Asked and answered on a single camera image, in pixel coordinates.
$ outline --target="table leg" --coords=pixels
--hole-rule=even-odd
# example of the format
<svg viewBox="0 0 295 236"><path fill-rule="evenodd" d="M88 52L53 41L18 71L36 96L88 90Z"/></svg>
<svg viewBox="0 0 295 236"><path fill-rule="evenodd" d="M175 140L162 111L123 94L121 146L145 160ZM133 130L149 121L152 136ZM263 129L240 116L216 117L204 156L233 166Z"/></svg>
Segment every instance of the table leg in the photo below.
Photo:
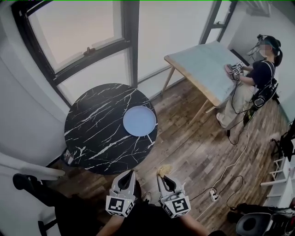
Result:
<svg viewBox="0 0 295 236"><path fill-rule="evenodd" d="M213 109L215 109L216 107L215 106L212 106L209 110L205 111L205 113L209 113L210 111L212 111Z"/></svg>
<svg viewBox="0 0 295 236"><path fill-rule="evenodd" d="M198 118L198 115L201 114L205 109L205 106L208 104L209 100L207 99L204 104L202 105L202 107L199 109L199 111L196 113L196 115L194 116L194 118L190 121L189 125L191 125L193 122L195 122L195 120Z"/></svg>
<svg viewBox="0 0 295 236"><path fill-rule="evenodd" d="M167 78L167 80L166 80L166 82L164 84L164 87L162 88L161 95L163 95L163 93L164 93L164 91L165 91L165 89L166 89L166 87L167 87L167 85L168 85L168 83L169 83L169 81L170 81L170 79L171 79L171 77L173 75L174 70L175 70L175 68L174 67L171 67L171 70L169 72L168 78Z"/></svg>

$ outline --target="power strip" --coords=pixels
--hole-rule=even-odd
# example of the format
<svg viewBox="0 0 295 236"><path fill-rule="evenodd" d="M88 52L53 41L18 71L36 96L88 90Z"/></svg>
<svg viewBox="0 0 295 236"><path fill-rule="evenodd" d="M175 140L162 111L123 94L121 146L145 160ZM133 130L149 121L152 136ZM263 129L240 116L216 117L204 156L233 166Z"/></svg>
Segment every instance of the power strip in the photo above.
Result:
<svg viewBox="0 0 295 236"><path fill-rule="evenodd" d="M210 190L210 196L213 202L217 201L217 199L219 198L215 189Z"/></svg>

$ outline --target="baseboard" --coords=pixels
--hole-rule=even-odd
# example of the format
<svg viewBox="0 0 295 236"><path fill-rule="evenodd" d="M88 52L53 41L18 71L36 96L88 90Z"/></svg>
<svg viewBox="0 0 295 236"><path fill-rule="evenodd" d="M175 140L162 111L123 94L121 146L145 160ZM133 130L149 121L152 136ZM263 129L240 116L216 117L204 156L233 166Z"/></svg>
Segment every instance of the baseboard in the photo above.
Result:
<svg viewBox="0 0 295 236"><path fill-rule="evenodd" d="M281 104L279 104L278 106L279 106L279 108L280 108L280 110L281 110L281 113L282 113L282 114L283 114L283 116L285 117L285 119L286 119L287 123L288 123L288 124L292 123L292 121L291 121L291 120L289 120L289 118L288 118L288 116L287 116L287 114L286 114L285 110L283 109L282 105L281 105Z"/></svg>

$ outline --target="black window frame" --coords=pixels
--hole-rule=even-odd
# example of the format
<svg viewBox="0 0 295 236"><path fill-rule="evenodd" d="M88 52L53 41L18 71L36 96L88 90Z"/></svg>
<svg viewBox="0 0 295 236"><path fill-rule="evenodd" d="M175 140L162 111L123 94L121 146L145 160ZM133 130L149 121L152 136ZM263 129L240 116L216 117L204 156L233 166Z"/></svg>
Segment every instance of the black window frame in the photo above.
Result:
<svg viewBox="0 0 295 236"><path fill-rule="evenodd" d="M222 36L223 36L223 34L224 34L224 32L225 32L225 30L226 30L226 28L227 28L227 26L228 26L228 24L230 22L230 18L232 16L232 14L234 13L234 10L236 8L236 5L237 5L238 1L231 0L230 9L229 9L230 12L226 17L224 24L214 24L214 21L215 21L215 18L217 16L217 13L219 11L221 2L222 1L213 2L213 5L211 7L211 11L209 13L209 17L207 19L207 22L206 22L206 25L204 27L202 36L200 38L199 44L205 44L206 43L211 29L221 29L216 41L220 42L220 40L222 39Z"/></svg>
<svg viewBox="0 0 295 236"><path fill-rule="evenodd" d="M54 72L54 69L45 56L29 21L29 16L31 14L50 2L51 1L18 1L12 4L12 14L18 27L18 31L20 32L20 35L33 60L53 89L69 107L71 107L71 105L57 86L67 78L92 65L93 63L127 48L129 48L128 55L131 72L130 85L137 87L139 1L121 1L122 38L113 40L112 42L104 44L94 51L90 51L82 58L66 66L57 73Z"/></svg>

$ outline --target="black marble table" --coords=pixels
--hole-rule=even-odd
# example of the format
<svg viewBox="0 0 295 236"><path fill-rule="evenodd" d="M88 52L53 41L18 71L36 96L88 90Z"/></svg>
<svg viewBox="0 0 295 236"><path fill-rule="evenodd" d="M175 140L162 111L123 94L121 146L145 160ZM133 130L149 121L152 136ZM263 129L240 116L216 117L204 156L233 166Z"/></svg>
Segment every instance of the black marble table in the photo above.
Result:
<svg viewBox="0 0 295 236"><path fill-rule="evenodd" d="M149 99L136 88L119 83L97 86L73 104L65 121L65 142L75 163L102 175L119 174L141 163L155 143L158 123L148 136L136 137L123 126L126 111L146 106Z"/></svg>

